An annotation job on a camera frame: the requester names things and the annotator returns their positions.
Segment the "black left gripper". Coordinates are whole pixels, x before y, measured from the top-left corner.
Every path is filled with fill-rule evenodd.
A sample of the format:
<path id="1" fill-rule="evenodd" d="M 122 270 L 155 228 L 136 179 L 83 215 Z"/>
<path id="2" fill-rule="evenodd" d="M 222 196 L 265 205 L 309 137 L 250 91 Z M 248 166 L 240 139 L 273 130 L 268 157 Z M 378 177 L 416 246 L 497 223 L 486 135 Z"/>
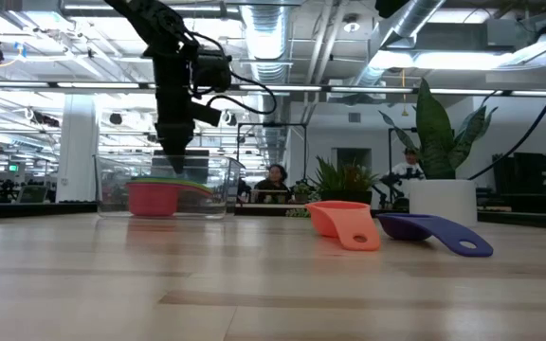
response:
<path id="1" fill-rule="evenodd" d="M 205 48 L 153 45 L 155 129 L 159 144 L 176 173 L 184 170 L 194 121 L 217 126 L 221 116 L 220 110 L 192 101 L 190 63 L 196 59 L 199 49 Z"/>

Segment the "green measuring cup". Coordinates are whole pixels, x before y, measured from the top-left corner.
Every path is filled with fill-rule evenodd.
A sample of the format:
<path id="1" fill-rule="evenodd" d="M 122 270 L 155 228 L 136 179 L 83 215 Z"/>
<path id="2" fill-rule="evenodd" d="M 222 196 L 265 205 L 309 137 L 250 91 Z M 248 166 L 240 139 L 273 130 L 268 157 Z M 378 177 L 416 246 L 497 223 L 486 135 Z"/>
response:
<path id="1" fill-rule="evenodd" d="M 189 186 L 189 187 L 204 187 L 205 185 L 199 184 L 197 182 L 193 182 L 187 179 L 182 178 L 174 178 L 174 177 L 150 177 L 150 176 L 142 176 L 142 177 L 132 177 L 129 180 L 129 183 L 148 183 L 148 184 L 168 184 L 168 185 L 176 185 L 176 186 Z"/>

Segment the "red measuring cup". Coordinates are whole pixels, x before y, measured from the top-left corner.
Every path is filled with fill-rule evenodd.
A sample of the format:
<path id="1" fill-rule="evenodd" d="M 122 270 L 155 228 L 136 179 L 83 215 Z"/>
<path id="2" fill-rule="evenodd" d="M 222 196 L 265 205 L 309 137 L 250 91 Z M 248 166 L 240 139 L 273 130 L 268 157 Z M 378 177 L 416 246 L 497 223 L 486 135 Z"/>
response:
<path id="1" fill-rule="evenodd" d="M 180 194 L 183 190 L 176 185 L 168 184 L 148 184 L 148 183 L 127 183 L 128 189 L 128 208 L 129 211 L 139 217 L 169 217 L 177 211 Z M 212 195 L 203 195 L 195 192 L 202 197 L 211 197 Z"/>

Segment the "orange measuring cup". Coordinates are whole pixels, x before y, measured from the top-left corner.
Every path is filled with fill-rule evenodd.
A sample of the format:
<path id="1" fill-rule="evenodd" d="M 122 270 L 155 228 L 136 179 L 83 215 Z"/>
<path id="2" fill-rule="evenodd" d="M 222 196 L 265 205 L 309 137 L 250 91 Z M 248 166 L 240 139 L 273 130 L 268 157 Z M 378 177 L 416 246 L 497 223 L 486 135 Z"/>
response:
<path id="1" fill-rule="evenodd" d="M 381 240 L 369 205 L 358 202 L 322 201 L 305 205 L 320 236 L 338 239 L 352 251 L 377 251 Z"/>

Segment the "small dark blue measuring cup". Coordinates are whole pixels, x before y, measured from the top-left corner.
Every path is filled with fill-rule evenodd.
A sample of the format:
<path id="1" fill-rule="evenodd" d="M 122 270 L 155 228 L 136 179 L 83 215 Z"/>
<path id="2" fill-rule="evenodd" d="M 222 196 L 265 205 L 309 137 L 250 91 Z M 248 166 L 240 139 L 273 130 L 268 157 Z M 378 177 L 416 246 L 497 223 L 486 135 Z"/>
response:
<path id="1" fill-rule="evenodd" d="M 491 257 L 494 249 L 476 232 L 448 219 L 426 214 L 380 213 L 378 221 L 392 239 L 422 242 L 435 237 L 453 253 L 472 258 Z"/>

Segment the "clear plastic basket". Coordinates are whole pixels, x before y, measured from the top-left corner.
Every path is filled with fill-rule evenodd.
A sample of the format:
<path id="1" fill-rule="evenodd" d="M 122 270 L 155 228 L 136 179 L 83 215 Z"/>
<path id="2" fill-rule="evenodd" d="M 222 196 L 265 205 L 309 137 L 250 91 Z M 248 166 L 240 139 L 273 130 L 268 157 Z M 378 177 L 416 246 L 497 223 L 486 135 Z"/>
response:
<path id="1" fill-rule="evenodd" d="M 182 173 L 176 173 L 166 155 L 142 158 L 95 158 L 98 212 L 102 217 L 132 217 L 139 219 L 218 219 L 233 210 L 244 166 L 226 156 L 185 155 Z M 132 177 L 174 177 L 205 185 L 213 191 L 211 197 L 195 192 L 180 194 L 177 211 L 169 217 L 139 217 L 128 208 L 126 184 Z"/>

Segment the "white building column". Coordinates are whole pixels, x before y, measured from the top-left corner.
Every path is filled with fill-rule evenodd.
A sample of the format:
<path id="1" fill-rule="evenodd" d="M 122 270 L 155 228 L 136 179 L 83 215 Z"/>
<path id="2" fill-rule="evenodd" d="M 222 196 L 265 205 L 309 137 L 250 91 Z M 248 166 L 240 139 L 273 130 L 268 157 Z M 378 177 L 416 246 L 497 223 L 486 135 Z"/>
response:
<path id="1" fill-rule="evenodd" d="M 95 200 L 95 154 L 99 144 L 99 127 L 100 113 L 92 95 L 65 96 L 57 202 Z"/>

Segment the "person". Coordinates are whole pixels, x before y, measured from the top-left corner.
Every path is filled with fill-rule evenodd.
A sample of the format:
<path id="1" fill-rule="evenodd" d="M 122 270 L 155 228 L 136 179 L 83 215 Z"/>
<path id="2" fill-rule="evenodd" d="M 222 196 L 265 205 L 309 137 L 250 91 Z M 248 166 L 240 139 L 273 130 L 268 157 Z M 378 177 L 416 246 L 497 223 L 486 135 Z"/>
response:
<path id="1" fill-rule="evenodd" d="M 406 148 L 403 155 L 405 160 L 393 166 L 388 176 L 398 184 L 410 180 L 425 180 L 426 176 L 418 162 L 416 150 Z"/>
<path id="2" fill-rule="evenodd" d="M 256 202 L 259 204 L 288 204 L 292 199 L 290 189 L 286 186 L 287 172 L 279 164 L 273 164 L 268 169 L 264 180 L 255 185 Z"/>

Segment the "long led light bar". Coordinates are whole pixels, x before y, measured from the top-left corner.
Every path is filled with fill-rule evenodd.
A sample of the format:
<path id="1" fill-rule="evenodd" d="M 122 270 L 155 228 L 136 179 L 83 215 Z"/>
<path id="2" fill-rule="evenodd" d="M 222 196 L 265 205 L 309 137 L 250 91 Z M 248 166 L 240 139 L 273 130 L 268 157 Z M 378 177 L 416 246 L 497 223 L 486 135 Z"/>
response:
<path id="1" fill-rule="evenodd" d="M 353 87 L 330 85 L 267 85 L 274 93 L 331 93 L 331 94 L 392 94 L 416 95 L 418 88 Z M 87 82 L 87 81 L 0 81 L 1 90 L 29 92 L 92 92 L 92 93 L 153 93 L 154 83 L 147 82 Z M 543 90 L 488 90 L 431 88 L 433 95 L 474 97 L 546 98 Z"/>

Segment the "small green succulent plant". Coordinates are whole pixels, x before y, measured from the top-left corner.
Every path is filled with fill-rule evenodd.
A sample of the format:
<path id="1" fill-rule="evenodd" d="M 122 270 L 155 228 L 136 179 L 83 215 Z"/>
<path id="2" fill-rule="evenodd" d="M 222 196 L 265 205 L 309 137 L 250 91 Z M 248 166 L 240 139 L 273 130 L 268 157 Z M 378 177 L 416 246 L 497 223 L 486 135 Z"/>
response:
<path id="1" fill-rule="evenodd" d="M 356 163 L 335 166 L 321 156 L 316 159 L 315 177 L 300 180 L 290 189 L 295 203 L 344 201 L 372 206 L 373 185 L 377 182 L 375 173 Z"/>

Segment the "snake plant in white pot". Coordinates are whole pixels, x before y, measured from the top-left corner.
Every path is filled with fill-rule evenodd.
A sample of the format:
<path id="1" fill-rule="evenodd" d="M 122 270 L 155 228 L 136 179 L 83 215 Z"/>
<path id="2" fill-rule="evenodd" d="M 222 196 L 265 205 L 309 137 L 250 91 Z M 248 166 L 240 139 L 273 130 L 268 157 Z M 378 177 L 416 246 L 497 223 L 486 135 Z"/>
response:
<path id="1" fill-rule="evenodd" d="M 456 172 L 474 143 L 487 132 L 493 113 L 481 104 L 455 130 L 445 107 L 434 97 L 428 82 L 422 80 L 415 106 L 417 141 L 395 125 L 391 117 L 381 115 L 404 146 L 416 154 L 425 175 L 423 180 L 409 182 L 411 214 L 439 216 L 467 227 L 477 224 L 475 182 L 459 179 Z"/>

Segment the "black computer monitors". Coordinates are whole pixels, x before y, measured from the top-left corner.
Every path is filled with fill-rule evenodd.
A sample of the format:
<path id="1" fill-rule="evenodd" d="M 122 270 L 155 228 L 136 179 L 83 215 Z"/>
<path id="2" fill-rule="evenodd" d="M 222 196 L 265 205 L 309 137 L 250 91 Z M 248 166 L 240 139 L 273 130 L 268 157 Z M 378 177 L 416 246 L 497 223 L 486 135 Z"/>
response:
<path id="1" fill-rule="evenodd" d="M 500 194 L 540 194 L 546 192 L 546 154 L 513 153 L 501 159 L 493 155 L 496 192 Z"/>

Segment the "black metal stand frame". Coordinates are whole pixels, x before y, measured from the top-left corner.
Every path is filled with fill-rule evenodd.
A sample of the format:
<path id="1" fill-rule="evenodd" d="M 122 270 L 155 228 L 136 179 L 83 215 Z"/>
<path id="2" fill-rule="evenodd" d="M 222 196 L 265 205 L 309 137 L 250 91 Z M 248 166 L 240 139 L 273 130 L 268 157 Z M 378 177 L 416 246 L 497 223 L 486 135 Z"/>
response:
<path id="1" fill-rule="evenodd" d="M 273 164 L 287 172 L 289 188 L 306 179 L 307 126 L 301 123 L 239 123 L 232 157 L 252 174 L 265 173 Z"/>
<path id="2" fill-rule="evenodd" d="M 399 141 L 399 137 L 398 137 L 397 133 L 395 131 L 393 131 L 392 129 L 389 129 L 388 130 L 388 172 L 391 170 L 391 168 L 393 166 L 395 166 L 398 163 L 401 163 L 401 162 L 403 162 L 405 160 L 403 152 L 408 147 L 405 147 L 403 149 L 401 158 L 394 159 L 394 156 L 395 156 L 394 144 L 396 142 L 398 142 L 398 141 Z"/>

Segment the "silver spiral ventilation duct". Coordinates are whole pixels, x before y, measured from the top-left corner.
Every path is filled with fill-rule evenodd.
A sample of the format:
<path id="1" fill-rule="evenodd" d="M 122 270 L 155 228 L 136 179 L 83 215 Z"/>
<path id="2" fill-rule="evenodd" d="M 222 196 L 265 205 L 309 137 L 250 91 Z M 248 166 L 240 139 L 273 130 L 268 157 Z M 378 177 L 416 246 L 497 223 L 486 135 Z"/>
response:
<path id="1" fill-rule="evenodd" d="M 418 32 L 446 0 L 408 0 L 390 18 L 382 19 L 373 28 L 368 41 L 368 60 L 353 78 L 351 85 L 375 86 L 391 68 L 391 56 L 384 47 L 412 49 Z"/>
<path id="2" fill-rule="evenodd" d="M 288 81 L 290 66 L 282 63 L 288 58 L 287 40 L 290 9 L 272 5 L 241 6 L 240 12 L 245 23 L 247 53 L 250 60 L 252 79 L 263 84 L 282 84 Z M 274 100 L 266 92 L 258 97 L 258 110 L 268 112 L 274 107 Z M 277 99 L 273 114 L 264 116 L 263 123 L 281 120 L 283 100 Z M 279 128 L 261 128 L 265 164 L 282 162 L 284 133 Z"/>

